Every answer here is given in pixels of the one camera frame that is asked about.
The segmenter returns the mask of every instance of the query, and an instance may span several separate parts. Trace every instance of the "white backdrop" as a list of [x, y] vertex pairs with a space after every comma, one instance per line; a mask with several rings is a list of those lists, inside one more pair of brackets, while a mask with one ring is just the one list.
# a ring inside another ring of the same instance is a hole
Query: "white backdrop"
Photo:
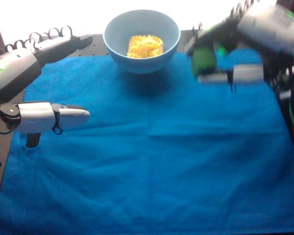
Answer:
[[[275, 4], [276, 0], [261, 0]], [[0, 0], [0, 32], [4, 43], [27, 39], [31, 32], [48, 32], [69, 25], [74, 35], [103, 33], [117, 15], [135, 9], [152, 9], [172, 17], [181, 30], [203, 23], [210, 27], [230, 14], [242, 0]]]

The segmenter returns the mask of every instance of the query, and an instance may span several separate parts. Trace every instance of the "yellow food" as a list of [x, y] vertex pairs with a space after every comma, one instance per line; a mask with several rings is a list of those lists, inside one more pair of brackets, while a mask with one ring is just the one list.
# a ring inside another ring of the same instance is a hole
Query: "yellow food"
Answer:
[[127, 56], [131, 58], [149, 58], [163, 53], [163, 42], [160, 38], [133, 36], [129, 41]]

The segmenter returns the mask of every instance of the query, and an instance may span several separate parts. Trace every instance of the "green ball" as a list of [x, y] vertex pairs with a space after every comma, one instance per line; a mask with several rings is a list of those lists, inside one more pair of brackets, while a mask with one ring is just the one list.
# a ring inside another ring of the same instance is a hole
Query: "green ball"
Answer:
[[217, 65], [213, 47], [197, 47], [193, 52], [192, 72], [194, 77], [200, 74], [212, 73]]

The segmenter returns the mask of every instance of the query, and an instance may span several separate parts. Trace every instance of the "blue tablecloth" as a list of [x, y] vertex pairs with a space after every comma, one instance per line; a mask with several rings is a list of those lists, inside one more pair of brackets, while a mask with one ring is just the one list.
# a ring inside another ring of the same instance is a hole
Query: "blue tablecloth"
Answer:
[[150, 75], [93, 56], [45, 66], [25, 100], [91, 118], [35, 149], [14, 134], [0, 235], [294, 231], [294, 147], [266, 84], [199, 84], [183, 54]]

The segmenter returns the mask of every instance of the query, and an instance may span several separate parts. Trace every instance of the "bowl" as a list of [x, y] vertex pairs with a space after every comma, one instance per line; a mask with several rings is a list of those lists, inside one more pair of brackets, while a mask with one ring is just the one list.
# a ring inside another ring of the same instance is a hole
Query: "bowl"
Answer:
[[[163, 54], [150, 58], [126, 56], [129, 40], [135, 35], [153, 35], [163, 41]], [[152, 10], [134, 10], [114, 18], [103, 34], [112, 59], [132, 73], [150, 73], [164, 67], [173, 57], [181, 32], [169, 16]]]

